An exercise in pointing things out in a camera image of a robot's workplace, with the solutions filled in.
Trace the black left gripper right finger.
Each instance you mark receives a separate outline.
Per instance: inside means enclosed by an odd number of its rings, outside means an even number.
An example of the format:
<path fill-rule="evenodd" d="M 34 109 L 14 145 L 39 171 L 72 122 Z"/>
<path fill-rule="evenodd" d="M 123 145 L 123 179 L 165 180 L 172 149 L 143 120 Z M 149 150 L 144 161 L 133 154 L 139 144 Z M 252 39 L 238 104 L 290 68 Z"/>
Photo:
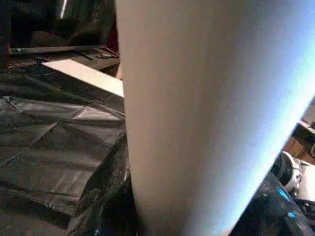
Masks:
<path fill-rule="evenodd" d="M 280 181 L 268 173 L 231 236 L 313 236 L 308 219 Z"/>

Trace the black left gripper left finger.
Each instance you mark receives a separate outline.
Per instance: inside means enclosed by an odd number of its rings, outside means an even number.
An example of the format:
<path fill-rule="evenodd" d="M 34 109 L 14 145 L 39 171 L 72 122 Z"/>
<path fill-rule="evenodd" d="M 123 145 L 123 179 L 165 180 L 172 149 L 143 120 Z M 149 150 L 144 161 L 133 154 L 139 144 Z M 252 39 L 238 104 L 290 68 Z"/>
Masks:
<path fill-rule="evenodd" d="M 87 181 L 67 236 L 135 236 L 137 214 L 131 186 L 127 135 L 123 133 Z"/>

